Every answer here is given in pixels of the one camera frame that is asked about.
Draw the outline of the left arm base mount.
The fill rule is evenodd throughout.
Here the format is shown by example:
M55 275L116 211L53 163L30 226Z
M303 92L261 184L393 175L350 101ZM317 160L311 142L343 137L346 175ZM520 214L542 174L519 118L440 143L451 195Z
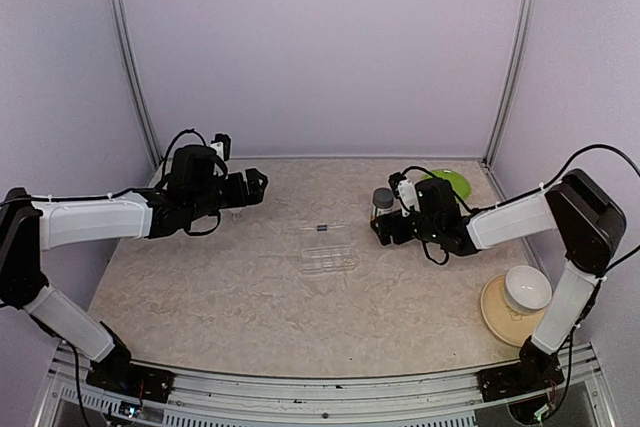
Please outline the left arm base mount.
M133 363L124 354L110 353L100 362L91 362L88 385L105 391L165 404L175 374L169 370Z

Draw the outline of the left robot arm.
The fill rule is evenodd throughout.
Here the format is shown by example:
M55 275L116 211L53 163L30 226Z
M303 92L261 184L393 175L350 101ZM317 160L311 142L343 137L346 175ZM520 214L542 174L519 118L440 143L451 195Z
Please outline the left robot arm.
M57 247L122 238L160 239L178 232L196 237L203 217L261 203L268 178L256 168L232 172L221 141L179 148L152 187L102 196L34 197L11 189L1 203L1 303L24 310L55 335L100 364L102 377L121 392L140 381L130 353L106 326L53 287L41 254Z

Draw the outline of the orange grey-capped pill bottle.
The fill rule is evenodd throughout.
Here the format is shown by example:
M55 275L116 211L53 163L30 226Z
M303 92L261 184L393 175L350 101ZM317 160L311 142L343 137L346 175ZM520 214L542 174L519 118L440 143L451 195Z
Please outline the orange grey-capped pill bottle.
M393 191L388 187L376 188L371 199L370 223L374 224L379 216L393 211L395 197Z

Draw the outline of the clear plastic pill organizer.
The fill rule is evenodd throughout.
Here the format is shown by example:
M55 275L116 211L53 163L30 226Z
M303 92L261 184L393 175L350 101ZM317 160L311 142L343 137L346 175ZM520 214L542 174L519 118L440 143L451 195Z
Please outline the clear plastic pill organizer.
M359 258L345 224L316 224L297 231L300 272L304 275L344 272L355 269ZM353 259L357 265L343 265Z

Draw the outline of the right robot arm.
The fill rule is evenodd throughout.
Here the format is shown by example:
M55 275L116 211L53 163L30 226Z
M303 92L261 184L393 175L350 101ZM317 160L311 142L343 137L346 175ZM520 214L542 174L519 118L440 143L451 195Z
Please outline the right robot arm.
M417 241L446 258L469 257L516 240L555 236L564 266L551 302L526 343L534 352L513 366L511 380L535 389L556 354L588 313L627 229L619 205L583 170L573 169L516 198L472 208L453 184L433 172L412 181L392 174L371 202L370 227L383 246Z

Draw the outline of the small white-capped pill bottle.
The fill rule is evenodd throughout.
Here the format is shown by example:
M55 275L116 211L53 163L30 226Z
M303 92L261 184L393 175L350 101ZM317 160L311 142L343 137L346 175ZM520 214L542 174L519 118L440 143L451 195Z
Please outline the small white-capped pill bottle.
M230 210L231 213L231 218L233 222L239 222L244 215L244 209L243 208L234 208Z

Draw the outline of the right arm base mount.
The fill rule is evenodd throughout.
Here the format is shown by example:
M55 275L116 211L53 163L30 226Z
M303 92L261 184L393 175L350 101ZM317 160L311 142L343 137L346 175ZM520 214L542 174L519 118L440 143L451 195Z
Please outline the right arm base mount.
M476 374L484 402L520 396L565 380L558 354L547 354L527 341L517 362L485 368Z

